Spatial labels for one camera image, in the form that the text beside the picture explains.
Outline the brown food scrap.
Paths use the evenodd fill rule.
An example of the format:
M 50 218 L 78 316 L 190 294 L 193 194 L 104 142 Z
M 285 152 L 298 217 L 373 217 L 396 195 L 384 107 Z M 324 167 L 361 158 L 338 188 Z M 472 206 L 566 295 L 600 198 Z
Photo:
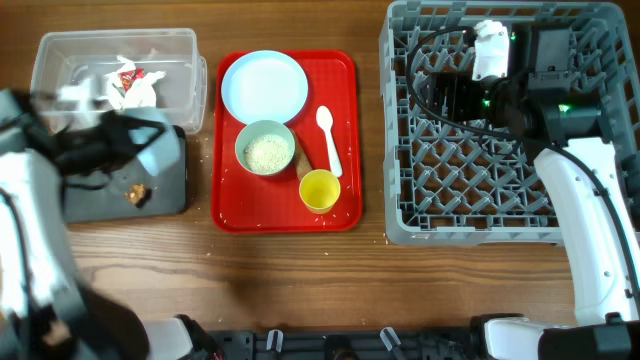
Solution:
M 144 184 L 133 184 L 129 191 L 124 194 L 124 197 L 129 204 L 141 207 L 148 197 L 148 189 Z

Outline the white napkin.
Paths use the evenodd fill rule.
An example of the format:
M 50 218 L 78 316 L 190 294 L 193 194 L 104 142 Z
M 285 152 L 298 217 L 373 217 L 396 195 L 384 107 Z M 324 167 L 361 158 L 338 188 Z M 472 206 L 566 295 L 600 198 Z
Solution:
M 144 68 L 138 67 L 133 61 L 121 55 L 118 55 L 116 59 L 121 63 L 120 67 L 103 76 L 103 98 L 115 110 L 155 107 L 157 105 L 157 94 L 154 86 L 166 76 L 166 72 L 147 72 Z M 136 80 L 129 91 L 125 92 L 118 78 L 118 73 L 136 68 L 143 69 L 145 76 Z

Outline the red snack wrapper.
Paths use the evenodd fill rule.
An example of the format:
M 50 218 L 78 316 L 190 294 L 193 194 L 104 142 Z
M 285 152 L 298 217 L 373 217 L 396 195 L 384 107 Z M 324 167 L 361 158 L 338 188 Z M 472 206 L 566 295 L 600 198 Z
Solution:
M 136 80 L 142 79 L 144 76 L 145 71 L 141 68 L 118 73 L 118 78 L 125 92 L 129 91 Z

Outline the white plastic spoon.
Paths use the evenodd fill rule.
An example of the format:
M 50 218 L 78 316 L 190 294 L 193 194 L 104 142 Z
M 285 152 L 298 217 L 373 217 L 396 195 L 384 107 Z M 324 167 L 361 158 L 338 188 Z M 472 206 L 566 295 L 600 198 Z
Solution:
M 332 135 L 333 117 L 328 107 L 324 105 L 318 107 L 316 123 L 325 135 L 330 171 L 334 176 L 341 177 L 343 169 Z

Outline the mint green bowl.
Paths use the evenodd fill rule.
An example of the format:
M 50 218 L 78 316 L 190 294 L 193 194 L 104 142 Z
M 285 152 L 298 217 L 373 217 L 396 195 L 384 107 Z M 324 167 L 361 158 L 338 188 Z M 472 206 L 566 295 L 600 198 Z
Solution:
M 246 161 L 245 161 L 244 150 L 252 140 L 254 140 L 255 138 L 257 138 L 257 137 L 259 137 L 261 135 L 267 135 L 267 134 L 273 134 L 273 135 L 278 135 L 278 136 L 283 137 L 288 142 L 288 144 L 290 146 L 291 154 L 292 154 L 291 161 L 289 162 L 289 164 L 293 160 L 294 150 L 295 150 L 295 142 L 294 142 L 294 138 L 292 136 L 291 130 L 287 126 L 285 126 L 285 125 L 283 125 L 281 123 L 275 122 L 275 121 L 271 121 L 271 120 L 261 120 L 261 121 L 257 121 L 257 122 L 251 123 L 249 125 L 246 125 L 240 131 L 239 135 L 237 136 L 236 142 L 235 142 L 235 152 L 236 152 L 236 158 L 237 158 L 239 164 L 245 170 L 247 170 L 248 172 L 250 172 L 250 173 L 252 173 L 254 175 L 258 175 L 258 174 L 253 173 L 252 171 L 249 170 L 249 168 L 248 168 L 248 166 L 246 164 Z M 282 169 L 278 173 L 275 173 L 275 174 L 272 174 L 272 175 L 258 175 L 258 176 L 273 176 L 273 175 L 277 175 L 280 172 L 282 172 L 284 169 Z

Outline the pile of white rice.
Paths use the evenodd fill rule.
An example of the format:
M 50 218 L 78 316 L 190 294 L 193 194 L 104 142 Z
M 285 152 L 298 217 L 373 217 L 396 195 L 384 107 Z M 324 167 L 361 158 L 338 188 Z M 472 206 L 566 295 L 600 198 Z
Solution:
M 288 142 L 281 136 L 267 134 L 252 140 L 244 150 L 246 164 L 258 175 L 272 175 L 284 169 L 291 161 Z

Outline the large light blue plate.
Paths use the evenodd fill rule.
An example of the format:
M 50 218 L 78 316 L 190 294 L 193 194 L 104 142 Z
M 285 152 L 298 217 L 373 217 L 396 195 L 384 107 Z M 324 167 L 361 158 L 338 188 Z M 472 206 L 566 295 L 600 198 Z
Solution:
M 259 50 L 231 64 L 222 78 L 220 94 L 226 110 L 245 125 L 261 120 L 284 124 L 305 106 L 309 81 L 291 56 Z

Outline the yellow plastic cup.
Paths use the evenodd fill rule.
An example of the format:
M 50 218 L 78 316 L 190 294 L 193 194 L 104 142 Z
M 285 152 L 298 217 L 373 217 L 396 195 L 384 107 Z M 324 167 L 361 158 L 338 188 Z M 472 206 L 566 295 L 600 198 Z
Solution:
M 328 213 L 337 203 L 340 195 L 340 181 L 329 170 L 312 170 L 300 180 L 300 199 L 314 214 Z

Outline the small light blue bowl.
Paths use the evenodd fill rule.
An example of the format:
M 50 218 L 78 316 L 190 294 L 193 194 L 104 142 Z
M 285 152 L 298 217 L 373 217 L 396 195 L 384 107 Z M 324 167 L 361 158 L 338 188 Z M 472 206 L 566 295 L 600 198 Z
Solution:
M 154 107 L 129 108 L 123 114 L 160 125 L 164 133 L 138 153 L 137 159 L 151 176 L 158 176 L 179 162 L 181 149 L 178 135 L 165 114 Z

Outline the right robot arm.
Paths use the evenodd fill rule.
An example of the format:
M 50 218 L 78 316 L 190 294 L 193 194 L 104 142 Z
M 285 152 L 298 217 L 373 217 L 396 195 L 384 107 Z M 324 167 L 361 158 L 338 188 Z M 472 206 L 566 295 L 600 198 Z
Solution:
M 578 90 L 565 24 L 485 20 L 453 33 L 474 52 L 470 74 L 433 72 L 410 95 L 433 120 L 520 145 L 554 207 L 573 277 L 576 325 L 485 315 L 471 324 L 472 354 L 491 359 L 635 359 L 639 355 L 639 244 L 618 161 L 611 112 Z

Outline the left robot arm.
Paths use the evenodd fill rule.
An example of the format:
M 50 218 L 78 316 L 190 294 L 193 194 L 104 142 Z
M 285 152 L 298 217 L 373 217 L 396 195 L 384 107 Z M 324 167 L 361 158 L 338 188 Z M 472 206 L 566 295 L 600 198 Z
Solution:
M 52 134 L 33 98 L 1 92 L 1 356 L 145 359 L 141 320 L 81 278 L 62 190 L 66 176 L 119 168 L 172 129 L 108 111 L 92 127 Z

